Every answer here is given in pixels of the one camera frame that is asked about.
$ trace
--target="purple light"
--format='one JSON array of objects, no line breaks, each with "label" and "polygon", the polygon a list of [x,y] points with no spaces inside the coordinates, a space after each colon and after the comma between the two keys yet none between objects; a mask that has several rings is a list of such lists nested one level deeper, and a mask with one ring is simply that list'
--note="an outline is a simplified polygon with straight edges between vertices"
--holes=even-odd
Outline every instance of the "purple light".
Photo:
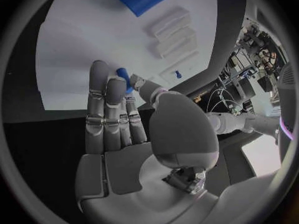
[{"label": "purple light", "polygon": [[285,126],[285,123],[283,122],[282,117],[280,117],[279,119],[279,124],[283,130],[283,132],[286,134],[287,137],[289,137],[290,140],[294,139],[293,134],[287,129],[287,127]]}]

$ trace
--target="white tabletop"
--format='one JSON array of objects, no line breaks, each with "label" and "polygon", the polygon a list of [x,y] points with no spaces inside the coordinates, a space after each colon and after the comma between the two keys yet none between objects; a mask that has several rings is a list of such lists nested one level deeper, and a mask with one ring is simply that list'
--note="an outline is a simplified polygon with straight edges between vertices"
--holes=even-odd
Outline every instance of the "white tabletop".
[{"label": "white tabletop", "polygon": [[[176,7],[189,11],[197,53],[180,66],[157,56],[150,27]],[[94,60],[114,71],[125,67],[172,88],[208,67],[217,25],[217,0],[164,0],[136,17],[118,0],[54,0],[36,49],[38,89],[46,110],[86,109],[88,72]],[[174,71],[178,69],[182,78]],[[143,104],[138,95],[137,105]]]}]

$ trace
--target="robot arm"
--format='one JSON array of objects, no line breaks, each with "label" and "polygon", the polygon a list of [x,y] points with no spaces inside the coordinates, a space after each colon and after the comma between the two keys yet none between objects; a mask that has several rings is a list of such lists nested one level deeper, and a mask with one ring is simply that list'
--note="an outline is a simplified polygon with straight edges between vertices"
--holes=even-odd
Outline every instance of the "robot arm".
[{"label": "robot arm", "polygon": [[217,134],[231,133],[239,129],[246,133],[255,131],[277,138],[278,118],[251,113],[242,113],[238,116],[230,113],[208,113],[207,116]]}]

